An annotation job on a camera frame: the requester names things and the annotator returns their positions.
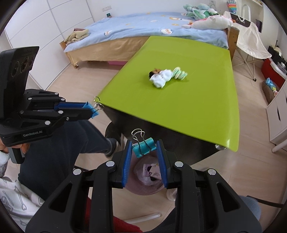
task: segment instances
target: pink box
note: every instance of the pink box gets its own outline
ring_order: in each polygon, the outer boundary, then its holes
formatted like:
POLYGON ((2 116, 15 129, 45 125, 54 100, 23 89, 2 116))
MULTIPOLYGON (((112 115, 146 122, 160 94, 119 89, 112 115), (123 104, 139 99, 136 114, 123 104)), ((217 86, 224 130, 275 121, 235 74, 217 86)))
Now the pink box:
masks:
POLYGON ((125 65, 127 61, 108 61, 110 65, 125 65))

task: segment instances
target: green toy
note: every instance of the green toy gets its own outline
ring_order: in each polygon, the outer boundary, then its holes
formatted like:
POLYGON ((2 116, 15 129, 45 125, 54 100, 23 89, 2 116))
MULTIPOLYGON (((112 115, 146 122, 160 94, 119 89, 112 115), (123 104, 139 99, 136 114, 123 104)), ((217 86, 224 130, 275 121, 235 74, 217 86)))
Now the green toy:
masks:
POLYGON ((186 4, 183 8, 187 11, 187 16, 195 20, 202 20, 209 16, 218 15, 218 12, 215 9, 210 8, 203 3, 199 4, 197 7, 186 4))
POLYGON ((176 67, 172 72, 172 78, 183 80, 187 76, 187 73, 181 71, 180 67, 176 67))

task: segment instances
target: wall outlet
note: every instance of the wall outlet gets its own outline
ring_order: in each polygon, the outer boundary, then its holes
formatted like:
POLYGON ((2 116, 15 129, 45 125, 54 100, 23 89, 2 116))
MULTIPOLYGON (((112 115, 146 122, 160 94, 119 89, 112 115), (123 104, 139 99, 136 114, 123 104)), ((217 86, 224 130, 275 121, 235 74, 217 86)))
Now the wall outlet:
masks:
POLYGON ((107 6, 107 7, 102 8, 102 11, 108 11, 108 10, 110 10, 111 8, 112 8, 111 6, 107 6))

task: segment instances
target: binder clip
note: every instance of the binder clip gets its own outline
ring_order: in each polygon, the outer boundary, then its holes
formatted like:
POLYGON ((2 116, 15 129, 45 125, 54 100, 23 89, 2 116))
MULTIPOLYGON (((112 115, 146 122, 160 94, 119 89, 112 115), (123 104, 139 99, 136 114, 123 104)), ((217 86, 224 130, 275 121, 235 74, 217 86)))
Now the binder clip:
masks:
POLYGON ((140 158, 143 155, 146 155, 150 153, 151 151, 156 150, 156 145, 154 144, 154 140, 151 137, 145 140, 144 139, 145 134, 146 134, 145 131, 143 131, 142 129, 134 129, 131 132, 133 139, 137 141, 137 143, 132 145, 133 151, 135 155, 137 156, 137 158, 140 158), (139 133, 143 140, 141 142, 138 140, 136 136, 136 134, 139 134, 139 133))
POLYGON ((89 102, 86 102, 83 106, 83 108, 89 108, 91 109, 91 111, 93 112, 92 118, 94 118, 95 116, 99 115, 99 110, 103 110, 104 106, 100 103, 100 98, 95 96, 93 103, 90 104, 89 102))

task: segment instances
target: human hand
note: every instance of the human hand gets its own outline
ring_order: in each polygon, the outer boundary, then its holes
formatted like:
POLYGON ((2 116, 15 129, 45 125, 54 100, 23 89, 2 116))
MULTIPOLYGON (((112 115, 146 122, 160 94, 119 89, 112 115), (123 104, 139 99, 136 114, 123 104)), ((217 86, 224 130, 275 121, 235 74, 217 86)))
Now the human hand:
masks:
MULTIPOLYGON (((20 148, 22 150, 22 152, 24 154, 26 154, 30 148, 30 143, 15 145, 15 146, 12 146, 12 148, 17 148, 17 149, 20 148)), ((2 151, 4 153, 9 153, 8 147, 3 144, 1 138, 0 138, 0 151, 2 151)))

